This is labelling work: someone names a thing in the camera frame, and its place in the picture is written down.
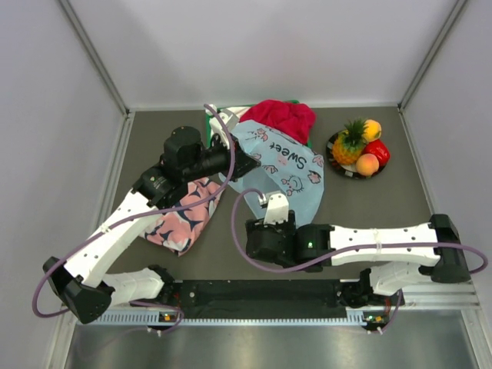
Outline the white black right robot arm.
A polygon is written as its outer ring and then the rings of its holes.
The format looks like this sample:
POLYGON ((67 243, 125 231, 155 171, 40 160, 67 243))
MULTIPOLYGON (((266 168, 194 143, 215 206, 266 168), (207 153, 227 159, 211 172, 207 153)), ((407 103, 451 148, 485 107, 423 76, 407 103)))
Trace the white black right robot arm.
POLYGON ((286 222, 245 224, 245 254, 276 264, 277 271, 318 273, 327 267, 370 262, 355 282, 342 282, 341 303, 352 308, 376 304, 408 285, 470 280, 457 229, 445 214, 406 228, 346 228, 330 224, 297 227, 294 212, 286 222))

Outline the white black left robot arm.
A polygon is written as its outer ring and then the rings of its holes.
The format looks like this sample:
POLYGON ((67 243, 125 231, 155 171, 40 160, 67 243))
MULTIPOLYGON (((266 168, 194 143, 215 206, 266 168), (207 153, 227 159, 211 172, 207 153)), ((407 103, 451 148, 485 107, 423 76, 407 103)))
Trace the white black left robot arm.
POLYGON ((261 163, 246 154, 234 136, 224 143, 213 135, 208 147, 195 128, 176 128, 164 143, 159 162, 144 171, 107 221, 66 259, 43 265, 55 295, 82 324, 97 320, 110 307, 140 300, 167 304, 174 296, 172 277, 152 265, 131 273, 108 270, 144 230, 178 202, 190 182, 222 173, 236 181, 261 163))

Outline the light blue cartoon plastic bag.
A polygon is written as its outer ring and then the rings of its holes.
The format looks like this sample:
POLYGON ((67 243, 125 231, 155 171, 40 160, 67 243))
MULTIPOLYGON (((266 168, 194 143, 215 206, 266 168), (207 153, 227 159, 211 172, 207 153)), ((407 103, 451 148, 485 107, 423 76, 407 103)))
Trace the light blue cartoon plastic bag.
POLYGON ((280 191, 294 211, 298 227, 310 224, 324 193, 324 157, 285 133, 247 120, 231 131, 244 153, 261 165, 229 186, 241 193, 256 188, 267 194, 280 191))

